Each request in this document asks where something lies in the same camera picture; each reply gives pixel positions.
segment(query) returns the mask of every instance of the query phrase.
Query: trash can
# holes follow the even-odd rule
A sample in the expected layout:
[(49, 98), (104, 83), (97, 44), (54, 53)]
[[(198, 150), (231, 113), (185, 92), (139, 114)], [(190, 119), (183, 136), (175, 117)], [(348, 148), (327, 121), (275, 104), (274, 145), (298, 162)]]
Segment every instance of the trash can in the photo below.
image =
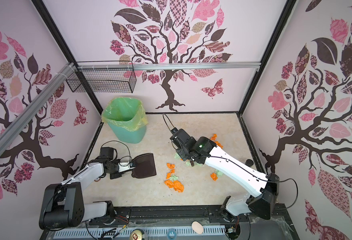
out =
[(136, 98), (112, 99), (103, 110), (102, 122), (108, 123), (122, 142), (139, 143), (147, 130), (143, 103)]

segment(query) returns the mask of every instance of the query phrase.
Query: wallpaper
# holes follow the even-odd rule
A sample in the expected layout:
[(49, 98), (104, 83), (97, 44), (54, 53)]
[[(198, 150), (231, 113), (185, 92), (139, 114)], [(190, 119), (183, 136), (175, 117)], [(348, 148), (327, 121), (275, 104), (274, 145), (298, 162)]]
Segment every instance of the wallpaper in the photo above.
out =
[[(67, 62), (31, 2), (0, 2), (0, 16), (7, 16), (0, 18), (1, 135)], [(40, 236), (44, 189), (78, 170), (99, 123), (85, 93), (64, 82), (52, 94), (0, 157), (0, 226), (8, 229), (1, 238)]]
[(301, 239), (352, 239), (352, 1), (299, 2), (270, 62), (245, 112), (265, 169), (298, 182)]

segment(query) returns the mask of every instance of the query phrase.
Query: beige floor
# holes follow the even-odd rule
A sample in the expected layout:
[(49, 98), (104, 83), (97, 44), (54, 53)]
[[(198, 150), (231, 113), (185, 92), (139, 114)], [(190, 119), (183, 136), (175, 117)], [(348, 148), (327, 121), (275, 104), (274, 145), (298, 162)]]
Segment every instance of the beige floor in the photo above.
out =
[[(196, 140), (201, 136), (210, 138), (216, 133), (216, 140), (224, 146), (224, 151), (241, 162), (252, 158), (236, 114), (169, 114), (168, 117), (175, 127), (183, 128)], [(138, 144), (127, 145), (132, 157), (147, 152), (153, 153), (157, 175), (136, 179), (128, 172), (113, 180), (107, 175), (99, 182), (93, 182), (83, 192), (84, 203), (111, 200), (114, 206), (218, 205), (222, 204), (228, 195), (245, 192), (244, 188), (226, 175), (213, 181), (210, 174), (215, 169), (212, 167), (191, 167), (180, 159), (175, 159), (175, 150), (169, 140), (171, 133), (164, 124), (162, 115), (150, 114), (147, 118), (147, 132), (143, 140)], [(90, 160), (97, 157), (101, 145), (110, 140), (117, 140), (117, 137), (109, 126), (104, 124)], [(126, 147), (121, 143), (111, 142), (105, 146), (116, 148), (120, 157), (128, 155)], [(169, 172), (167, 162), (176, 165), (175, 175), (184, 185), (184, 192), (176, 192), (163, 183)]]

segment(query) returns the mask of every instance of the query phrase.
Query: wire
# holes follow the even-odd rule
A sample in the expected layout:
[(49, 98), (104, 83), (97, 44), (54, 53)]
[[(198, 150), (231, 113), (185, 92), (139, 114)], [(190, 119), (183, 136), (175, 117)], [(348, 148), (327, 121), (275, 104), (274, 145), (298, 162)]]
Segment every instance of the wire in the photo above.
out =
[(279, 209), (279, 210), (284, 210), (284, 209), (289, 209), (290, 207), (292, 207), (296, 201), (297, 201), (297, 198), (298, 198), (298, 186), (297, 186), (297, 182), (293, 179), (293, 178), (288, 178), (286, 180), (283, 180), (283, 181), (268, 181), (268, 180), (264, 180), (264, 179), (261, 179), (259, 177), (256, 177), (255, 175), (253, 175), (252, 173), (248, 172), (246, 169), (244, 169), (243, 167), (241, 167), (240, 165), (236, 164), (235, 162), (231, 161), (230, 159), (227, 159), (225, 157), (218, 157), (218, 156), (197, 156), (196, 158), (200, 158), (200, 157), (216, 157), (216, 158), (221, 158), (221, 159), (225, 159), (225, 160), (228, 160), (230, 161), (231, 163), (235, 164), (236, 166), (240, 167), (241, 169), (243, 169), (244, 171), (246, 171), (247, 173), (249, 173), (250, 175), (252, 175), (253, 177), (261, 180), (261, 181), (264, 181), (264, 182), (273, 182), (273, 183), (279, 183), (279, 182), (286, 182), (288, 180), (292, 180), (294, 181), (295, 185), (296, 185), (296, 199), (294, 201), (294, 203), (292, 205), (290, 205), (289, 207), (286, 207), (286, 208), (283, 208), (283, 209)]

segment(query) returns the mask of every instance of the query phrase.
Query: black wire basket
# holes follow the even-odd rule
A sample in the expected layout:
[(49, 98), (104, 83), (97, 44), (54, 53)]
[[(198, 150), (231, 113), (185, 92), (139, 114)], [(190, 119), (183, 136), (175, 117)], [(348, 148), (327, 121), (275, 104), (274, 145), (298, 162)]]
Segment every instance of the black wire basket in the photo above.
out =
[(68, 78), (67, 83), (73, 93), (86, 92), (81, 80), (86, 80), (93, 92), (100, 93), (133, 93), (136, 85), (136, 76), (131, 61), (118, 62), (121, 67), (105, 68), (81, 67), (77, 68)]

